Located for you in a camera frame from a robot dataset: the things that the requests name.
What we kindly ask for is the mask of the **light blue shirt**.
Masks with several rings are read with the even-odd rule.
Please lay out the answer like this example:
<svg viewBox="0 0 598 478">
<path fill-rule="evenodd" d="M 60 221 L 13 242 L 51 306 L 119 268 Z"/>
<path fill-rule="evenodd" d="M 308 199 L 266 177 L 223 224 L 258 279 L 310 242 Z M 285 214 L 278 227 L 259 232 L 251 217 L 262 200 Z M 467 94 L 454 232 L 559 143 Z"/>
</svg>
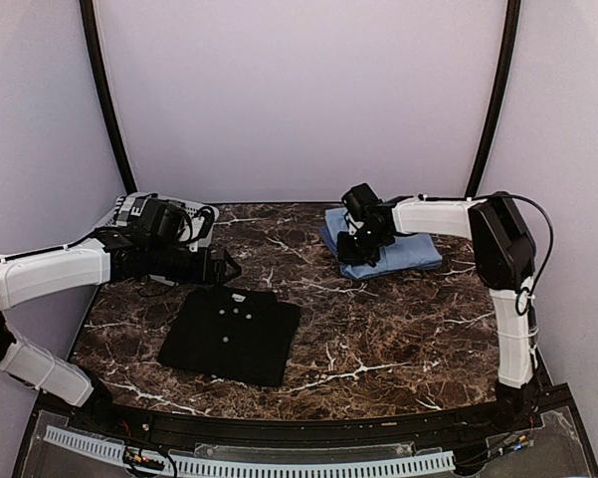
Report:
<svg viewBox="0 0 598 478">
<path fill-rule="evenodd" d="M 324 224 L 339 227 L 341 232 L 348 231 L 344 208 L 325 211 Z M 340 274 L 348 279 L 363 280 L 403 270 L 432 270 L 442 265 L 443 257 L 436 249 L 429 234 L 416 234 L 397 237 L 395 243 L 380 250 L 379 261 L 375 267 L 370 265 L 339 264 Z"/>
</svg>

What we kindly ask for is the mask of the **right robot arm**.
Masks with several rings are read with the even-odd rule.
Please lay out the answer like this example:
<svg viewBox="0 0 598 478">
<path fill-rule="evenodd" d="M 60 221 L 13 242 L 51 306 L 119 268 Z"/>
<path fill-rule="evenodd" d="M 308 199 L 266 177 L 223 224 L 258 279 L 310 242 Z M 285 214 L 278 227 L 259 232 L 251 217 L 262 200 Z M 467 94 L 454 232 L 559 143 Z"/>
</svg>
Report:
<svg viewBox="0 0 598 478">
<path fill-rule="evenodd" d="M 420 194 L 380 199 L 366 184 L 341 198 L 348 229 L 338 234 L 339 258 L 375 266 L 379 252 L 398 236 L 425 233 L 471 241 L 476 271 L 489 289 L 498 334 L 496 395 L 488 423 L 508 432 L 524 419 L 526 397 L 538 369 L 538 326 L 534 291 L 544 268 L 535 263 L 536 244 L 516 204 L 520 196 L 498 191 L 477 198 L 442 198 Z"/>
</svg>

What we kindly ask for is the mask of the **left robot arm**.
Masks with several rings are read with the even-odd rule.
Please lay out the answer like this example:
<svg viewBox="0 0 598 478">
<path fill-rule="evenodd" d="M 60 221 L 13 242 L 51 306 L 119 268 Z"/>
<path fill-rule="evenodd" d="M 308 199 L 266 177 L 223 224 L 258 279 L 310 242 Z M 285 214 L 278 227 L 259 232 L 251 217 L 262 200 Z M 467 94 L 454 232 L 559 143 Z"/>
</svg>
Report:
<svg viewBox="0 0 598 478">
<path fill-rule="evenodd" d="M 0 256 L 0 371 L 81 407 L 86 423 L 99 434 L 111 434 L 120 426 L 120 413 L 104 399 L 107 388 L 10 328 L 5 311 L 69 289 L 129 278 L 152 276 L 175 284 L 219 285 L 241 272 L 225 249 L 148 245 L 113 228 L 96 230 L 74 244 Z"/>
</svg>

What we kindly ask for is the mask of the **black long sleeve shirt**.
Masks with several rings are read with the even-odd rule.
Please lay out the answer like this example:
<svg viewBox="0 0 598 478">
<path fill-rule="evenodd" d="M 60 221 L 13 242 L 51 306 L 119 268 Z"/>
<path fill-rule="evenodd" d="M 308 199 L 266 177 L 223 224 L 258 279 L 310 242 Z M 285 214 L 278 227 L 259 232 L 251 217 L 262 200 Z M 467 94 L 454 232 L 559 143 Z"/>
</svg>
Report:
<svg viewBox="0 0 598 478">
<path fill-rule="evenodd" d="M 158 353 L 176 369 L 279 387 L 300 307 L 275 293 L 214 286 L 190 293 Z"/>
</svg>

